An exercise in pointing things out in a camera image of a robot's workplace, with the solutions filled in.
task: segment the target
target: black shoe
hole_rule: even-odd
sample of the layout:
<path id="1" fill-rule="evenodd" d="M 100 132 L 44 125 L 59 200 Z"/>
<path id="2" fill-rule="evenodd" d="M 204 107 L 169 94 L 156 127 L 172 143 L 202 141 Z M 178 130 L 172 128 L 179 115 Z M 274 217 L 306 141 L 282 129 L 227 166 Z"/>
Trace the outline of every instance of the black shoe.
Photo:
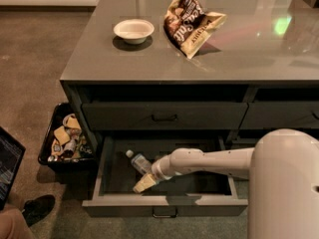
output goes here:
<path id="1" fill-rule="evenodd" d="M 22 214 L 28 224 L 32 226 L 45 218 L 53 209 L 55 198 L 53 195 L 44 195 L 35 200 L 27 201 Z"/>

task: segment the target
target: crumpled snack bag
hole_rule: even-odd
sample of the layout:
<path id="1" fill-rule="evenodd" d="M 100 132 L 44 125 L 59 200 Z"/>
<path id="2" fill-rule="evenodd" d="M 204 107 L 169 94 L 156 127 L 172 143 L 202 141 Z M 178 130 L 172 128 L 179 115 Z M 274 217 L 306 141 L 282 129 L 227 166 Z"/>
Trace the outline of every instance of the crumpled snack bag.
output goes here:
<path id="1" fill-rule="evenodd" d="M 170 40 L 191 59 L 225 20 L 225 14 L 205 13 L 197 0 L 172 0 L 163 27 Z"/>

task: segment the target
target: black crate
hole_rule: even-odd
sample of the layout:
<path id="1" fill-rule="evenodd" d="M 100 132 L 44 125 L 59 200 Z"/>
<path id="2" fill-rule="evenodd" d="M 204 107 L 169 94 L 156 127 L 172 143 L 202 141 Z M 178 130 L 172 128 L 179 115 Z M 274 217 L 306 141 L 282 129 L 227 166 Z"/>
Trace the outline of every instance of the black crate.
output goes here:
<path id="1" fill-rule="evenodd" d="M 97 161 L 92 157 L 79 158 L 76 161 L 59 161 L 48 162 L 48 157 L 51 155 L 51 145 L 54 140 L 54 130 L 63 125 L 63 118 L 69 114 L 72 114 L 73 110 L 69 103 L 58 104 L 53 115 L 43 141 L 38 161 L 42 165 L 48 165 L 54 171 L 74 171 L 74 170 L 86 170 L 97 169 Z"/>

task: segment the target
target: concrete floor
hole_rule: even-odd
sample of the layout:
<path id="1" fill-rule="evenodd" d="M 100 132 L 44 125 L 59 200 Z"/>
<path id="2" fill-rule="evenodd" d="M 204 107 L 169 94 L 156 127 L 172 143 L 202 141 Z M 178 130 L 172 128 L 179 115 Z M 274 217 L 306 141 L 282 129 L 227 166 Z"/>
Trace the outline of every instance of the concrete floor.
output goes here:
<path id="1" fill-rule="evenodd" d="M 53 109 L 67 101 L 60 76 L 90 16 L 89 12 L 0 12 L 0 125 L 27 148 L 13 190 L 25 199 L 56 197 L 54 210 L 31 227 L 36 237 L 246 238 L 246 212 L 238 217 L 90 217 L 82 207 L 82 200 L 90 197 L 90 174 L 58 174 L 39 164 Z"/>

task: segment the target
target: laptop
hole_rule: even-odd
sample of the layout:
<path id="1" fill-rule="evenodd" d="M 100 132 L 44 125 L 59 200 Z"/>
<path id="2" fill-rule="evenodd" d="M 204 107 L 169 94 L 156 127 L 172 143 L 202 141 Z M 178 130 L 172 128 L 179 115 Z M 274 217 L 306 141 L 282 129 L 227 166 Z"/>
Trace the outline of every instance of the laptop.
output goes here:
<path id="1" fill-rule="evenodd" d="M 0 210 L 8 199 L 26 148 L 0 126 Z"/>

